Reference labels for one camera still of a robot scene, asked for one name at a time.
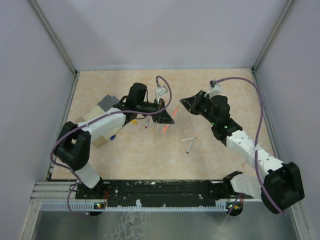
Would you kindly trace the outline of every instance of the orange marker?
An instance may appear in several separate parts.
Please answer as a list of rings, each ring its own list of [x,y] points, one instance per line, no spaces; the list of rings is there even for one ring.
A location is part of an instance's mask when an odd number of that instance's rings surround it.
[[[174,118],[174,116],[176,115],[177,111],[178,111],[178,108],[176,108],[176,109],[174,110],[171,118]],[[165,127],[164,127],[164,129],[163,129],[163,131],[162,131],[163,133],[167,130],[168,126],[169,126],[169,124],[165,125]]]

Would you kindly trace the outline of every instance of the metal frame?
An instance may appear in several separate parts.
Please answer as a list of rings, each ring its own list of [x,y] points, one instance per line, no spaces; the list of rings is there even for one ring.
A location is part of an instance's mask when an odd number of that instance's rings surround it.
[[[41,10],[39,4],[37,3],[36,0],[27,0],[30,3],[30,6],[32,7],[35,15],[41,22],[42,26],[44,27],[44,30],[47,32],[52,44],[56,47],[58,53],[60,54],[61,58],[63,61],[67,64],[69,67],[70,71],[74,74],[74,80],[71,84],[70,88],[70,94],[69,98],[64,106],[64,113],[63,116],[60,120],[60,128],[64,124],[64,122],[67,120],[69,110],[71,107],[73,95],[76,90],[76,85],[78,82],[79,78],[79,73],[74,67],[74,64],[68,55],[66,48],[63,46],[63,44],[59,41],[57,34],[53,30],[53,28],[50,26],[47,18],[45,17],[43,11]],[[257,78],[256,72],[257,69],[260,67],[261,63],[263,62],[265,56],[268,54],[269,49],[272,47],[272,44],[274,43],[281,27],[283,26],[285,20],[287,19],[288,15],[290,14],[291,10],[293,9],[294,3],[296,0],[288,0],[279,19],[277,20],[270,36],[268,37],[261,53],[259,54],[254,66],[251,69],[252,77],[254,81],[257,83],[259,86],[259,79]],[[266,122],[266,127],[270,136],[271,140],[271,145],[274,151],[274,154],[277,158],[281,159],[281,150],[279,148],[279,144],[276,138],[276,133],[273,128],[273,124],[270,119],[269,111],[268,111],[268,106],[265,106],[265,122]],[[48,175],[53,171],[53,165],[50,165],[50,168],[48,170]],[[23,230],[20,233],[19,239],[22,240],[31,240],[34,232],[34,228],[36,225],[36,221],[38,218],[38,214],[40,210],[55,210],[55,211],[65,211],[65,202],[66,198],[69,193],[69,186],[73,182],[71,181],[51,181],[51,182],[36,182],[31,200],[29,203],[28,211],[26,213],[26,218],[24,222],[24,227]],[[75,194],[71,194],[70,198],[70,203],[75,204],[73,210],[77,211],[77,206],[81,206],[81,211],[83,211],[83,206],[85,204],[86,207],[91,209],[91,205],[94,204],[94,202],[99,202],[101,200],[99,199],[91,199],[91,200],[80,200],[80,199],[75,199]],[[219,201],[216,201],[216,203],[220,206],[221,204],[224,205],[226,202],[232,201],[232,199],[220,199]],[[246,202],[260,202],[258,199],[246,199]],[[106,211],[130,211],[128,208],[117,208],[117,209],[108,209],[106,208]],[[294,217],[294,223],[296,225],[297,233],[300,236],[301,239],[306,239],[306,240],[313,240],[316,239],[316,235],[314,231],[311,228],[311,221],[310,218],[307,214],[306,211],[306,206],[303,201],[295,204],[294,206],[291,207],[291,211]]]

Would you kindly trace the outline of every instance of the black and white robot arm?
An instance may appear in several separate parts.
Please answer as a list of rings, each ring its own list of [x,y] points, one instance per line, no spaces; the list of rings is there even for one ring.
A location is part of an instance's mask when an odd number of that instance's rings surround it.
[[[66,134],[79,126],[84,127],[65,137],[55,148],[54,155],[64,164],[68,165],[78,180],[87,188],[99,193],[103,180],[89,162],[90,145],[94,140],[100,136],[104,136],[105,138],[113,136],[124,125],[135,119],[138,113],[148,114],[158,112],[151,115],[155,123],[175,123],[168,112],[163,109],[165,101],[160,98],[168,90],[164,86],[158,86],[157,89],[161,90],[161,92],[156,95],[154,102],[144,101],[147,86],[142,83],[134,83],[129,90],[129,94],[124,96],[118,104],[114,105],[104,114],[78,124],[74,124],[71,121],[65,123],[58,140],[64,138]]]
[[[272,213],[279,213],[268,200],[261,184],[265,187],[275,204],[285,210],[305,197],[300,170],[293,162],[288,164],[273,157],[255,143],[232,118],[226,96],[219,95],[220,84],[211,81],[208,92],[200,91],[195,96],[183,98],[180,102],[193,115],[202,115],[211,123],[215,138],[226,147],[236,151],[254,169],[255,152],[258,154],[257,169],[261,182],[257,177],[235,172],[228,175],[232,190],[262,199]]]

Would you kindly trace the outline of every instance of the white wall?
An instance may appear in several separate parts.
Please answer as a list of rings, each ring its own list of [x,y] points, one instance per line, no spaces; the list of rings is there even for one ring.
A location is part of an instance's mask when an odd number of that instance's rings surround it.
[[[301,171],[320,236],[320,1],[296,1],[257,72],[286,162]]]
[[[252,67],[285,0],[37,0],[78,70]]]
[[[26,0],[0,1],[0,238],[17,239],[43,181],[72,73]]]

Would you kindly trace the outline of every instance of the white marker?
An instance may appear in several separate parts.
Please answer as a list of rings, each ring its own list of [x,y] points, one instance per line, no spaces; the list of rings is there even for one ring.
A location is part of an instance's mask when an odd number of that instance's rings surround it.
[[[148,120],[146,121],[146,123],[145,123],[145,125],[144,125],[144,127],[145,127],[145,128],[147,128],[147,127],[148,127],[149,122],[150,122],[150,119],[151,119],[151,117],[150,117],[150,116],[148,116]]]
[[[197,138],[196,136],[193,136],[193,137],[188,137],[188,138],[181,139],[180,141],[183,142],[183,141],[187,141],[187,140],[191,140],[191,139],[196,139],[196,138]]]
[[[194,143],[194,140],[195,139],[192,139],[192,141],[190,142],[188,150],[186,151],[187,154],[190,152],[190,149],[191,149],[192,144]]]

